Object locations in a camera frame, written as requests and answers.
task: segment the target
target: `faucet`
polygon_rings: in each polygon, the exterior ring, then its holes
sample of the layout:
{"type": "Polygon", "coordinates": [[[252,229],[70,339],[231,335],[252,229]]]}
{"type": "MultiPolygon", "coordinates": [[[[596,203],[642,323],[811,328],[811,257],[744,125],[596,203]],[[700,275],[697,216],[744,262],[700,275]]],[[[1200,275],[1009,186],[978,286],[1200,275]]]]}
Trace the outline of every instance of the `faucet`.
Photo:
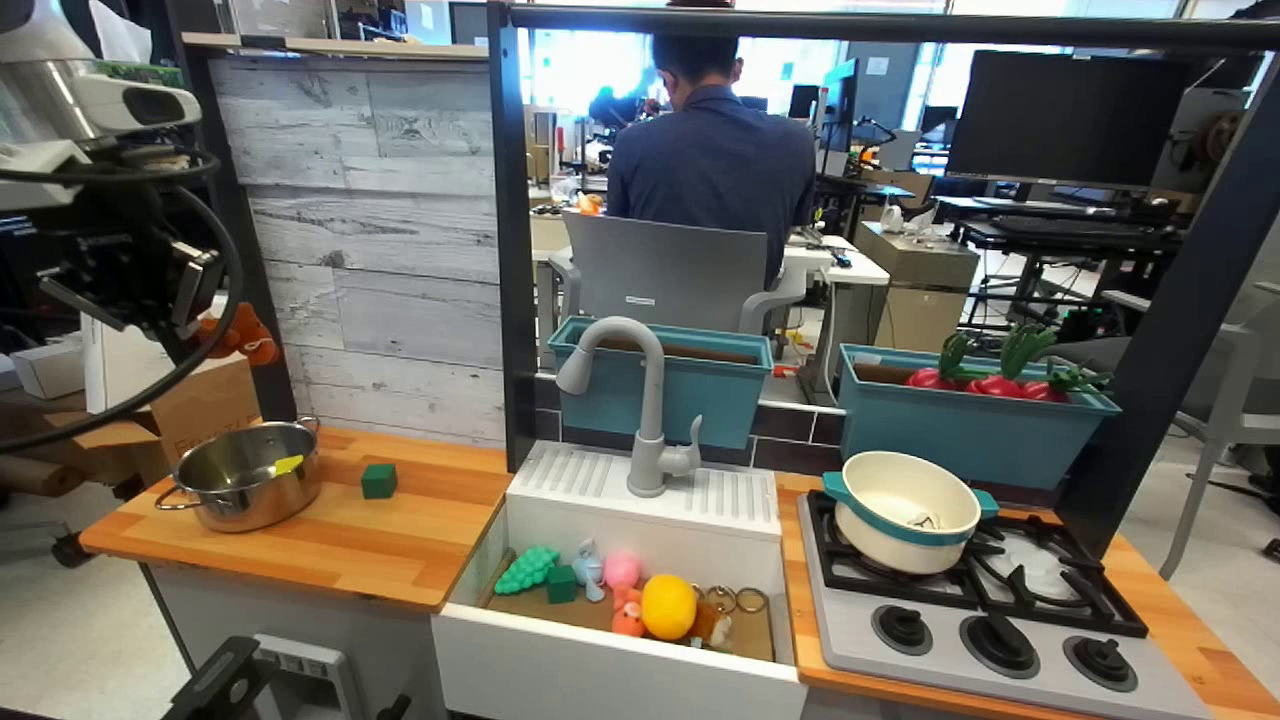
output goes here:
{"type": "Polygon", "coordinates": [[[561,364],[556,386],[561,394],[588,394],[592,386],[592,351],[601,339],[633,339],[643,351],[643,396],[642,396],[642,427],[633,439],[633,473],[627,490],[633,498],[663,498],[663,480],[692,480],[700,469],[700,427],[697,416],[689,427],[689,448],[663,448],[663,394],[667,394],[667,357],[663,343],[653,335],[647,323],[633,317],[601,317],[574,350],[574,357],[561,364]]]}

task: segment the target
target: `floor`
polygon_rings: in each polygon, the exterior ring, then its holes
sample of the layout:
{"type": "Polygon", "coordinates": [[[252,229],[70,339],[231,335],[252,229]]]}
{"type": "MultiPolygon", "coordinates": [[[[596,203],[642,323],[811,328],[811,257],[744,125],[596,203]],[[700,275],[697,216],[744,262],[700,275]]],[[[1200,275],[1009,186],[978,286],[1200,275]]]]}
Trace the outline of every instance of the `floor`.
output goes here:
{"type": "MultiPolygon", "coordinates": [[[[1160,565],[1195,439],[1174,431],[1126,520],[1160,565]]],[[[186,663],[137,565],[92,561],[64,571],[45,540],[60,525],[84,527],[112,510],[106,490],[70,499],[16,499],[0,514],[0,718],[36,713],[64,720],[163,718],[186,686],[186,663]]],[[[1175,593],[1225,644],[1280,697],[1280,565],[1261,548],[1280,538],[1280,515],[1235,492],[1209,492],[1204,520],[1175,571],[1175,593]]]]}

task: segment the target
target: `white farmhouse sink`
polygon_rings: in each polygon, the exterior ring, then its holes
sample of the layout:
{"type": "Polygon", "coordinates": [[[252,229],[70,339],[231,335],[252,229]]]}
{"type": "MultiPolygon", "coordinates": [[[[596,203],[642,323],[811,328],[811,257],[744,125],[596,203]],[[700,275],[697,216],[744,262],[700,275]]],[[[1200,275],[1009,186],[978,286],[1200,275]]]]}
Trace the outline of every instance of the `white farmhouse sink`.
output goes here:
{"type": "Polygon", "coordinates": [[[491,720],[799,720],[804,686],[792,660],[772,473],[710,469],[689,490],[636,499],[625,469],[625,451],[531,448],[505,514],[432,621],[446,703],[491,720]],[[643,571],[678,571],[697,589],[760,589],[772,605],[775,660],[490,608],[516,548],[556,544],[574,554],[585,540],[596,540],[601,554],[627,548],[643,561],[643,571]]]}

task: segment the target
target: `man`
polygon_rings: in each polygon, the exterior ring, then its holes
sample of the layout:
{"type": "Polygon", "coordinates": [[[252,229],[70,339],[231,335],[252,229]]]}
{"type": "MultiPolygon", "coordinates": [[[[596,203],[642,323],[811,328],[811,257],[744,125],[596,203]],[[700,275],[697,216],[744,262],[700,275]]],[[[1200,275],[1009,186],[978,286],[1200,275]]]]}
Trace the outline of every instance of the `man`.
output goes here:
{"type": "Polygon", "coordinates": [[[653,65],[674,117],[615,135],[609,216],[767,233],[772,282],[811,179],[810,133],[732,98],[732,31],[658,31],[653,65]]]}

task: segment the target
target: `white stove top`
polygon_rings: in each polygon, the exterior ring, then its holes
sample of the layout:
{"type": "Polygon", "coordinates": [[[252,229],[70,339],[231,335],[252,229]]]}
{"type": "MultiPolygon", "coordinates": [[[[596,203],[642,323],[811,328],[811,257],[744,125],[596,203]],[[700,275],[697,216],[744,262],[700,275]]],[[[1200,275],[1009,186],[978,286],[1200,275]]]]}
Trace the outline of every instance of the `white stove top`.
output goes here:
{"type": "MultiPolygon", "coordinates": [[[[826,657],[833,670],[852,670],[852,671],[873,671],[873,676],[900,676],[914,686],[942,686],[942,688],[962,688],[962,694],[981,694],[981,697],[1004,697],[1019,703],[1047,703],[1047,708],[1072,708],[1088,718],[1160,718],[1160,720],[1194,720],[1204,718],[1200,697],[1190,688],[1190,681],[1163,660],[1163,651],[1144,642],[1144,637],[1112,637],[1112,633],[1088,633],[1088,630],[1069,630],[1069,626],[1045,626],[1045,621],[1019,621],[1014,626],[1028,637],[1036,648],[1036,670],[1032,671],[1000,671],[983,663],[962,637],[964,626],[983,621],[981,608],[950,608],[950,605],[927,605],[927,601],[897,601],[897,595],[878,595],[878,593],[848,593],[848,589],[828,589],[817,554],[817,527],[810,505],[804,514],[804,554],[811,561],[811,595],[817,595],[817,621],[822,621],[822,642],[826,657]],[[927,648],[926,651],[900,651],[885,633],[878,630],[878,618],[885,608],[905,608],[922,614],[927,630],[927,648]],[[1132,688],[1104,688],[1099,681],[1085,676],[1069,660],[1069,644],[1081,642],[1099,642],[1117,644],[1117,651],[1132,670],[1132,688]]],[[[1061,584],[1055,571],[1024,565],[1028,584],[1040,595],[1061,595],[1072,593],[1061,584]]]]}

